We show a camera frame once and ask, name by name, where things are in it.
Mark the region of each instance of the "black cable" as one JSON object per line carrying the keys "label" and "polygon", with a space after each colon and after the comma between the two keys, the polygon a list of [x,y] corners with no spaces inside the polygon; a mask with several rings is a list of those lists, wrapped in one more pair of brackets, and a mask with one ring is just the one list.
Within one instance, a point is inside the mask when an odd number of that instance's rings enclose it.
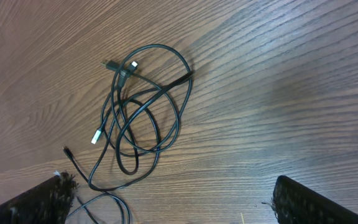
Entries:
{"label": "black cable", "polygon": [[[134,71],[136,69],[137,64],[135,62],[133,62],[130,66],[128,66],[126,69],[124,68],[125,63],[131,59],[131,57],[133,57],[135,54],[143,51],[143,50],[147,50],[147,49],[151,49],[151,48],[162,48],[162,49],[166,49],[172,53],[174,53],[184,64],[187,73],[178,78],[177,80],[171,82],[169,85],[166,86],[160,86],[156,83],[154,83],[153,81],[149,80],[148,78],[145,78],[143,76],[140,76],[138,74],[135,74]],[[178,134],[179,134],[179,127],[180,127],[180,118],[183,114],[183,111],[185,110],[187,101],[190,97],[190,93],[191,93],[191,87],[192,87],[192,79],[191,76],[193,74],[193,72],[190,70],[189,65],[187,64],[186,60],[183,58],[183,56],[181,56],[179,54],[179,52],[177,52],[175,49],[168,47],[166,45],[162,45],[162,44],[151,44],[151,45],[146,45],[143,47],[140,47],[136,50],[134,50],[133,52],[131,52],[122,62],[120,65],[118,65],[117,63],[114,63],[112,61],[110,62],[106,62],[105,63],[106,68],[110,69],[110,70],[114,70],[115,74],[114,74],[114,78],[112,80],[111,83],[111,92],[107,95],[106,100],[104,101],[104,104],[102,106],[101,109],[101,124],[100,127],[98,128],[96,134],[101,134],[103,133],[104,136],[106,137],[106,143],[104,145],[104,149],[102,150],[101,155],[99,156],[98,161],[96,162],[96,164],[94,165],[91,173],[89,174],[89,178],[86,178],[86,176],[84,175],[84,173],[82,173],[82,171],[80,170],[80,168],[78,167],[77,163],[74,160],[74,156],[71,153],[71,151],[65,147],[64,148],[64,152],[67,155],[67,157],[72,161],[73,165],[75,166],[75,168],[77,169],[77,171],[80,173],[80,175],[82,176],[82,178],[84,178],[84,180],[88,183],[89,187],[93,190],[96,191],[100,191],[102,192],[101,195],[89,200],[86,203],[82,203],[81,200],[79,198],[78,201],[81,204],[80,207],[78,207],[76,210],[74,210],[71,214],[69,214],[67,216],[67,218],[71,217],[74,213],[76,213],[77,211],[84,209],[85,212],[89,215],[90,219],[92,219],[92,221],[94,223],[98,223],[93,216],[91,215],[90,211],[87,209],[87,205],[89,205],[90,203],[94,202],[95,200],[101,198],[101,197],[105,197],[105,196],[109,196],[111,197],[118,205],[118,207],[120,208],[121,211],[121,220],[122,223],[125,223],[125,220],[127,220],[127,223],[131,222],[131,213],[130,210],[127,206],[127,204],[125,203],[125,201],[123,201],[122,199],[120,199],[119,197],[117,197],[116,195],[113,195],[111,193],[109,193],[110,191],[114,191],[117,189],[122,189],[124,187],[130,186],[131,184],[134,184],[144,178],[146,178],[148,175],[150,175],[153,170],[155,169],[155,167],[157,166],[158,163],[158,159],[160,158],[160,153],[167,150],[177,139]],[[148,82],[149,84],[153,85],[154,88],[148,89],[148,90],[144,90],[144,91],[140,91],[130,97],[128,97],[128,99],[122,100],[121,99],[121,91],[123,86],[125,85],[125,81],[130,77],[130,76],[134,76],[137,78],[142,79],[143,81]],[[184,84],[185,82],[188,82],[188,90],[185,96],[185,100],[180,108],[180,110],[178,111],[177,107],[175,106],[172,98],[168,95],[168,91],[171,90],[173,87]],[[117,92],[117,101],[114,101],[114,92]],[[136,100],[137,97],[144,95],[146,93],[151,93],[153,91],[156,91],[156,93],[150,97],[145,103],[141,103],[139,101]],[[160,131],[158,129],[157,123],[152,115],[152,113],[150,112],[150,110],[147,108],[148,106],[150,106],[152,103],[154,103],[157,99],[159,99],[162,95],[164,95],[165,97],[167,97],[168,101],[170,102],[172,109],[173,109],[173,113],[175,115],[175,123],[173,124],[173,126],[171,127],[170,131],[168,132],[168,134],[161,139],[160,137]],[[108,103],[111,103],[110,107],[108,108],[106,114],[104,114],[104,111],[106,110],[106,107],[108,105]],[[125,113],[124,113],[124,107],[128,104],[128,103],[135,103],[137,105],[139,105],[138,109],[135,110],[135,112],[133,112],[128,118],[126,118]],[[138,145],[136,145],[135,143],[135,137],[130,129],[130,125],[131,123],[136,119],[136,117],[138,117],[138,115],[141,114],[141,112],[146,112],[147,115],[149,116],[154,131],[155,131],[155,136],[156,136],[156,145],[154,147],[152,147],[151,149],[144,149]],[[113,119],[111,121],[111,125],[109,128],[109,131],[107,132],[105,127],[106,127],[106,123],[108,121],[108,118],[110,116],[110,114],[112,114]],[[121,115],[121,118],[124,122],[124,124],[121,126],[118,123],[118,116]],[[118,133],[118,137],[116,138],[116,144],[114,145],[111,141],[111,136],[112,136],[112,131],[114,126],[117,126],[119,133]],[[168,139],[172,137],[172,140],[166,145],[166,146],[162,146],[164,143],[166,143],[168,141]],[[120,145],[121,145],[121,140],[125,139],[133,148],[134,148],[134,153],[133,154],[126,154],[120,151]],[[94,173],[96,172],[97,168],[99,167],[108,146],[111,146],[115,151],[116,151],[116,159],[117,159],[117,163],[118,166],[120,168],[121,171],[123,171],[123,173],[127,174],[127,175],[134,175],[138,168],[139,168],[139,157],[140,156],[144,156],[148,153],[155,153],[155,159],[154,159],[154,163],[152,165],[152,167],[150,168],[150,170],[145,173],[144,175],[142,175],[141,177],[138,177],[124,185],[118,186],[118,187],[110,187],[110,188],[99,188],[95,185],[92,184],[92,178],[94,176]],[[122,164],[121,161],[121,156],[125,156],[125,157],[134,157],[135,158],[135,169],[133,171],[128,171],[125,167],[124,164]]]}

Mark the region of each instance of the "black object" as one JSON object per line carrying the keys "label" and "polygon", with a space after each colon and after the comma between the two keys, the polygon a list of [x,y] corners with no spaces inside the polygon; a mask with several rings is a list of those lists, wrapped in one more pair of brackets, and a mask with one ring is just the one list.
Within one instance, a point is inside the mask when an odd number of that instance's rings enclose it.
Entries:
{"label": "black object", "polygon": [[0,224],[64,224],[76,183],[63,172],[0,205]]}
{"label": "black object", "polygon": [[[186,68],[186,74],[181,76],[180,78],[178,78],[177,80],[171,82],[170,84],[166,85],[166,86],[160,86],[156,83],[154,83],[153,81],[149,80],[148,78],[145,78],[141,75],[135,74],[135,70],[137,67],[137,63],[136,62],[132,62],[129,66],[127,66],[127,68],[124,68],[125,63],[135,54],[143,51],[143,50],[147,50],[147,49],[151,49],[151,48],[161,48],[161,49],[165,49],[168,50],[172,53],[174,53],[180,60],[181,62],[184,64],[185,68]],[[89,211],[87,211],[86,206],[88,204],[90,204],[91,202],[97,200],[100,197],[103,196],[108,196],[111,197],[115,200],[115,202],[117,203],[117,205],[120,208],[121,211],[121,217],[122,217],[122,223],[128,222],[130,223],[131,221],[131,215],[128,209],[128,206],[125,204],[125,202],[123,200],[121,200],[119,197],[117,197],[116,195],[113,195],[109,192],[113,191],[113,190],[117,190],[117,189],[122,189],[124,187],[130,186],[131,184],[134,184],[144,178],[146,178],[148,175],[150,175],[152,173],[152,171],[155,169],[157,163],[158,163],[158,159],[160,157],[160,153],[167,150],[177,139],[178,134],[179,134],[179,128],[180,128],[180,118],[183,114],[183,111],[185,110],[185,106],[187,104],[187,101],[190,97],[190,93],[191,93],[191,86],[192,86],[192,79],[191,76],[193,74],[193,72],[190,70],[189,65],[187,64],[186,60],[183,58],[183,56],[181,56],[179,54],[179,52],[177,52],[175,49],[168,47],[166,45],[162,45],[162,44],[151,44],[151,45],[146,45],[144,47],[140,47],[136,50],[134,50],[133,52],[131,52],[122,62],[121,64],[118,65],[118,63],[116,62],[112,62],[112,61],[105,61],[102,63],[103,65],[106,66],[107,69],[115,71],[112,83],[111,83],[111,92],[107,95],[106,100],[102,106],[101,109],[101,124],[99,126],[99,128],[96,130],[94,139],[92,140],[92,142],[96,142],[99,139],[99,135],[101,133],[103,133],[106,137],[106,143],[104,145],[104,149],[101,152],[101,155],[97,161],[97,163],[94,165],[92,171],[89,174],[89,178],[87,178],[84,173],[82,173],[82,171],[80,170],[80,168],[78,167],[78,165],[76,164],[75,160],[74,160],[74,156],[71,153],[71,151],[65,147],[64,148],[64,152],[67,155],[67,157],[69,158],[69,160],[72,161],[73,165],[75,166],[75,168],[77,169],[77,171],[80,173],[80,175],[82,176],[82,178],[84,178],[84,180],[88,183],[89,187],[93,190],[96,191],[100,191],[103,192],[103,194],[95,197],[94,199],[86,202],[86,203],[81,203],[81,206],[79,208],[77,208],[73,213],[69,214],[68,217],[70,217],[71,215],[73,215],[75,212],[77,212],[78,210],[84,208],[86,210],[86,212],[89,214],[89,217],[92,219],[92,221],[94,223],[98,223],[89,213]],[[125,85],[125,81],[130,77],[137,77],[140,78],[143,81],[146,81],[147,83],[151,84],[154,86],[154,88],[150,88],[148,90],[144,90],[144,91],[140,91],[126,99],[121,99],[121,90]],[[180,110],[178,111],[176,105],[174,104],[173,100],[171,99],[171,97],[168,95],[168,90],[171,90],[173,87],[181,85],[183,83],[188,83],[188,90],[185,96],[185,100],[180,108]],[[117,100],[114,97],[115,92],[117,92]],[[150,92],[156,92],[153,96],[151,96],[145,103],[141,103],[139,101],[136,100],[137,97],[150,93]],[[159,99],[161,96],[165,96],[167,97],[168,101],[170,102],[173,112],[175,114],[175,123],[172,126],[171,130],[169,131],[169,133],[163,138],[161,139],[160,137],[160,131],[158,129],[157,126],[157,122],[155,121],[152,113],[150,112],[150,110],[147,108],[148,106],[150,106],[152,103],[154,103],[157,99]],[[104,111],[108,105],[108,103],[110,102],[110,107],[108,108],[106,114],[104,114]],[[139,108],[133,112],[128,118],[125,115],[124,112],[124,107],[128,104],[128,103],[135,103],[137,105],[139,105]],[[138,146],[135,143],[135,137],[130,129],[130,125],[131,123],[136,119],[136,117],[138,115],[141,114],[141,112],[146,112],[147,115],[149,116],[153,128],[154,128],[154,132],[155,132],[155,138],[156,138],[156,145],[154,147],[152,147],[151,149],[144,149],[140,146]],[[108,121],[109,116],[112,114],[113,118],[111,121],[111,126],[109,128],[109,131],[107,132],[105,130],[106,127],[106,123]],[[124,125],[121,126],[117,121],[118,121],[118,116],[121,115],[122,120],[124,121]],[[117,126],[119,133],[118,133],[118,137],[115,139],[115,143],[113,144],[113,142],[111,141],[111,136],[112,136],[112,131],[113,128]],[[134,153],[133,154],[125,154],[123,152],[120,151],[120,145],[121,145],[121,140],[125,139],[133,148],[134,148]],[[138,168],[139,168],[139,157],[140,156],[144,156],[148,153],[154,153],[155,154],[155,159],[154,159],[154,163],[152,165],[152,167],[150,168],[150,170],[148,172],[146,172],[144,175],[142,175],[141,177],[138,177],[124,185],[121,186],[117,186],[117,187],[108,187],[108,188],[100,188],[95,186],[94,184],[92,184],[92,178],[94,173],[96,172],[96,169],[98,168],[100,162],[102,161],[108,146],[111,146],[115,151],[116,151],[116,160],[118,163],[118,166],[120,168],[121,171],[123,171],[123,173],[127,174],[127,175],[133,175],[137,172]],[[127,170],[124,165],[122,164],[121,161],[121,156],[125,156],[125,157],[133,157],[135,159],[135,169],[132,171]]]}
{"label": "black object", "polygon": [[272,208],[281,224],[358,224],[358,214],[283,175],[277,178]]}

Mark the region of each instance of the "white connector tip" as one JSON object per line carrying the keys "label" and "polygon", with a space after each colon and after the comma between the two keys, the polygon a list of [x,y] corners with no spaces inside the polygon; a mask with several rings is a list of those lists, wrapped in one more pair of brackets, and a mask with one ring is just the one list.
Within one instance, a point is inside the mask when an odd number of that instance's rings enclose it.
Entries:
{"label": "white connector tip", "polygon": [[92,139],[92,144],[96,144],[96,142],[99,140],[100,135],[102,134],[102,132],[97,129],[96,132],[94,133],[93,139]]}

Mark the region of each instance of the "brown wood tabletop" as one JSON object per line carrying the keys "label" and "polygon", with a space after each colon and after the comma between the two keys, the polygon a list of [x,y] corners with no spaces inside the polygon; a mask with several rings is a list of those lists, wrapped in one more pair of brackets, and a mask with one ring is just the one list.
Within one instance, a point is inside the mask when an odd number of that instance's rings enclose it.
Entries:
{"label": "brown wood tabletop", "polygon": [[[154,43],[177,49],[196,72],[175,144],[149,177],[115,192],[133,223],[242,223],[241,214],[244,223],[276,223],[261,202],[279,175],[358,213],[358,1],[350,0],[1,0],[0,203],[55,170],[75,174],[62,146],[89,174],[103,148],[91,138],[113,76],[99,63]],[[135,59],[162,85],[185,73],[164,50]],[[130,78],[125,88],[150,85]],[[170,93],[181,105],[185,92]],[[150,110],[166,134],[168,101]],[[146,114],[131,128],[139,145],[155,143]],[[140,158],[136,177],[152,159]],[[133,178],[110,149],[94,182]],[[98,194],[76,180],[81,199]],[[89,209],[120,222],[111,199]],[[67,223],[91,220],[82,211]]]}

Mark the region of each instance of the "thin black cord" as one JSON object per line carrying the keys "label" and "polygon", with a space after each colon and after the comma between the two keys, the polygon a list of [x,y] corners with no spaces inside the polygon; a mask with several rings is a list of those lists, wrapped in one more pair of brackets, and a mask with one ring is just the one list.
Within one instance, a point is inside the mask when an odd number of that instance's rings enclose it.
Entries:
{"label": "thin black cord", "polygon": [[[154,83],[153,81],[149,80],[148,78],[145,78],[143,76],[140,76],[138,74],[132,73],[130,75],[140,78],[143,81],[148,82],[149,84],[153,85],[154,88],[148,89],[148,90],[144,90],[144,91],[140,91],[130,97],[128,97],[128,99],[122,100],[121,99],[121,91],[122,88],[124,86],[120,85],[119,82],[117,83],[117,78],[118,76],[121,74],[121,72],[124,69],[125,63],[131,59],[131,57],[133,57],[135,54],[143,51],[143,50],[147,50],[147,49],[151,49],[151,48],[162,48],[162,49],[166,49],[172,53],[174,53],[184,64],[187,73],[178,78],[177,80],[171,82],[170,84],[166,85],[166,86],[160,86],[156,83]],[[82,178],[84,178],[84,180],[88,183],[89,187],[93,190],[96,191],[100,191],[102,192],[101,195],[87,201],[86,203],[82,203],[82,201],[77,198],[77,200],[79,201],[79,203],[81,204],[80,207],[78,207],[76,210],[74,210],[71,214],[69,214],[67,216],[67,218],[71,217],[74,213],[78,212],[81,209],[84,209],[85,212],[89,215],[90,219],[92,219],[92,221],[96,224],[98,224],[98,222],[93,218],[93,216],[91,215],[90,211],[87,209],[87,205],[89,205],[90,203],[94,202],[95,200],[101,198],[101,197],[111,197],[118,205],[118,207],[120,208],[120,212],[121,212],[121,220],[122,223],[125,223],[125,220],[127,220],[127,223],[131,222],[131,213],[130,210],[127,206],[127,204],[125,203],[125,201],[123,201],[122,199],[120,199],[119,197],[117,197],[116,195],[113,195],[109,192],[117,190],[117,189],[122,189],[124,187],[128,187],[131,184],[134,184],[144,178],[146,178],[148,175],[150,175],[153,170],[155,169],[155,167],[157,166],[158,160],[160,158],[160,153],[167,150],[177,139],[178,134],[179,134],[179,127],[180,127],[180,118],[183,114],[183,111],[185,110],[187,101],[189,100],[190,97],[190,93],[191,93],[191,87],[192,87],[192,76],[193,72],[190,70],[189,65],[187,64],[186,60],[183,58],[183,56],[181,56],[179,54],[179,52],[177,52],[175,49],[168,47],[166,45],[162,45],[162,44],[150,44],[150,45],[146,45],[143,47],[140,47],[136,50],[134,50],[133,52],[131,52],[119,65],[118,69],[116,70],[115,74],[114,74],[114,78],[112,80],[111,83],[111,92],[107,95],[106,100],[103,103],[102,109],[101,109],[101,124],[99,129],[101,130],[101,132],[104,134],[104,136],[106,137],[106,143],[104,145],[104,148],[101,152],[101,155],[99,156],[98,161],[96,162],[96,164],[94,165],[91,173],[89,174],[89,178],[86,178],[86,176],[84,175],[84,173],[82,173],[82,171],[80,170],[80,168],[78,167],[77,163],[74,160],[74,156],[71,153],[71,151],[65,147],[63,150],[65,152],[65,154],[67,155],[67,157],[69,158],[69,160],[72,161],[73,165],[75,166],[75,169],[78,171],[78,173],[80,173],[80,175],[82,176]],[[188,82],[188,90],[186,93],[186,97],[185,100],[180,108],[180,110],[178,111],[176,105],[174,104],[172,98],[169,96],[168,91],[171,90],[173,87],[184,84],[185,82]],[[146,93],[151,93],[151,92],[156,92],[152,97],[150,97],[145,103],[141,103],[139,101],[136,100],[137,97],[144,95]],[[114,101],[114,92],[117,92],[117,100]],[[171,127],[170,131],[168,132],[168,134],[161,139],[160,137],[160,131],[158,129],[157,126],[157,122],[155,121],[152,113],[150,112],[150,110],[147,108],[148,106],[150,106],[152,103],[154,103],[157,99],[159,99],[162,95],[164,95],[165,97],[167,97],[168,101],[170,102],[172,109],[173,109],[173,113],[175,115],[175,123],[173,124],[173,126]],[[111,103],[110,107],[108,108],[106,114],[104,114],[104,111],[106,110],[106,107],[108,105],[108,103]],[[137,105],[139,105],[138,109],[135,110],[135,112],[133,112],[128,118],[126,118],[125,113],[124,113],[124,107],[128,104],[128,103],[135,103]],[[154,132],[155,132],[155,137],[156,137],[156,145],[154,147],[152,147],[151,149],[144,149],[138,145],[136,145],[135,143],[135,138],[134,135],[130,129],[130,125],[131,123],[136,119],[136,117],[138,117],[138,115],[140,115],[142,112],[146,112],[147,115],[149,116],[153,128],[154,128]],[[113,119],[111,121],[111,125],[109,128],[109,131],[107,132],[105,127],[106,124],[108,122],[108,118],[110,116],[110,114],[112,114]],[[121,118],[124,122],[124,124],[121,126],[118,123],[118,116],[121,115]],[[114,145],[111,141],[111,136],[112,136],[112,132],[113,132],[113,128],[114,126],[117,126],[119,133],[118,133],[118,137],[116,138],[116,144]],[[164,143],[166,143],[168,141],[168,139],[172,137],[172,140],[166,145],[166,146],[162,146]],[[126,154],[121,152],[120,150],[120,145],[121,145],[121,140],[125,139],[133,148],[134,148],[134,153],[133,154]],[[117,159],[117,163],[118,166],[120,168],[121,171],[123,171],[123,173],[127,174],[127,175],[134,175],[139,168],[139,157],[140,156],[144,156],[148,153],[155,153],[155,159],[154,159],[154,163],[152,165],[152,167],[150,168],[150,170],[145,173],[144,175],[142,175],[141,177],[138,177],[124,185],[118,186],[118,187],[110,187],[110,188],[99,188],[95,185],[92,184],[92,178],[94,176],[94,173],[96,172],[96,170],[98,169],[106,151],[108,146],[111,146],[115,151],[116,151],[116,159]],[[134,157],[135,158],[135,169],[132,171],[128,171],[125,167],[124,164],[122,164],[121,161],[121,156],[125,156],[125,157]]]}

